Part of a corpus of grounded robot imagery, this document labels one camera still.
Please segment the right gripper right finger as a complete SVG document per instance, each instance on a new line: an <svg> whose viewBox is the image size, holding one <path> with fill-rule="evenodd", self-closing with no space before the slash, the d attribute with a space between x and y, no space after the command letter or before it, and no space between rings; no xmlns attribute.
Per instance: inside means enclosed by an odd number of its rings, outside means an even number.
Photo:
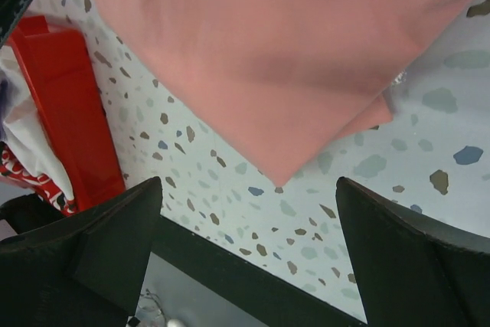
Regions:
<svg viewBox="0 0 490 327"><path fill-rule="evenodd" d="M487 326L489 239L350 178L335 193L369 326Z"/></svg>

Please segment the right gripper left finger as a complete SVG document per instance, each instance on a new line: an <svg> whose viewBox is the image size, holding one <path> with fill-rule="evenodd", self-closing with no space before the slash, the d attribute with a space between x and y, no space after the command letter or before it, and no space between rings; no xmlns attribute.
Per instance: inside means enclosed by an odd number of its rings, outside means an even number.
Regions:
<svg viewBox="0 0 490 327"><path fill-rule="evenodd" d="M162 207L160 178L1 242L3 326L124 326Z"/></svg>

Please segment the pink t shirt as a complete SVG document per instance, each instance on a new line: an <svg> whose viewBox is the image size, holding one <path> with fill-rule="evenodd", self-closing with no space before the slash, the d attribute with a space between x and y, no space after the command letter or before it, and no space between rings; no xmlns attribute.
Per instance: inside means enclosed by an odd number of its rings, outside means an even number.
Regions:
<svg viewBox="0 0 490 327"><path fill-rule="evenodd" d="M281 186L392 119L383 92L471 0L94 0L196 116Z"/></svg>

